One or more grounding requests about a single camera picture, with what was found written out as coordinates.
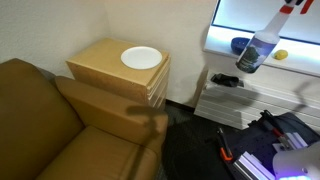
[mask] red trigger sprayer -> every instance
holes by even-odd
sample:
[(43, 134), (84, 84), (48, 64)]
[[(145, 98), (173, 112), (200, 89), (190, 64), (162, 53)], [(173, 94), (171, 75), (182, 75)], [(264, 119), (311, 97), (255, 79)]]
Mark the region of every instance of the red trigger sprayer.
[[(302, 1), (286, 0), (287, 4), (282, 6), (269, 24), (263, 30), (255, 32), (236, 62), (238, 69), (247, 73), (254, 73), (259, 68), (280, 41), (278, 34), (288, 20), (294, 6), (300, 5)], [(307, 0), (300, 14), (307, 13), (312, 2), (313, 0)]]

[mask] stacked wooden boxes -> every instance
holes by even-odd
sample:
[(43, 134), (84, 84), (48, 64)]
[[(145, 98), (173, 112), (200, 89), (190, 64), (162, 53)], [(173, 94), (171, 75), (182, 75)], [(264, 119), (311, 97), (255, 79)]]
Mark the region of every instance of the stacked wooden boxes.
[(121, 61), (121, 54), (138, 45), (103, 39), (76, 56), (67, 64), (76, 80), (95, 87), (164, 109), (169, 77), (169, 53), (161, 52), (160, 64), (151, 69), (137, 70)]

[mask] floor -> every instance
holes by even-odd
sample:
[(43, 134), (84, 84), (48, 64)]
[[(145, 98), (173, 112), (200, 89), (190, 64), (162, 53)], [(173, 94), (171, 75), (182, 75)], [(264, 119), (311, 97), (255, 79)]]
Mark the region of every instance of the floor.
[(237, 131), (196, 116), (194, 109), (167, 101), (169, 126), (157, 180), (233, 179), (221, 161), (216, 142), (217, 128)]

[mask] wall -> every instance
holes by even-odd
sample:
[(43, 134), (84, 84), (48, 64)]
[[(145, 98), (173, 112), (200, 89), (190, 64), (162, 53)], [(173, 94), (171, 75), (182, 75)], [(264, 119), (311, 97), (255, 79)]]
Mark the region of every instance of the wall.
[(65, 60), (109, 35), (101, 0), (0, 1), (0, 62), (21, 58), (72, 76)]
[(235, 67), (235, 59), (203, 52), (215, 5), (216, 0), (106, 0), (110, 35), (169, 51), (167, 99), (181, 104), (196, 105), (208, 68), (320, 100), (319, 78), (268, 66), (248, 75)]

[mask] brown leather armchair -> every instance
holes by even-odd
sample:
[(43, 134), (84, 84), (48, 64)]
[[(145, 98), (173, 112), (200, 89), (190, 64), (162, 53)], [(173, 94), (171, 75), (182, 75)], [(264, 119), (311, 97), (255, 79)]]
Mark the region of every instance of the brown leather armchair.
[(0, 179), (154, 179), (165, 112), (13, 59), (0, 64)]

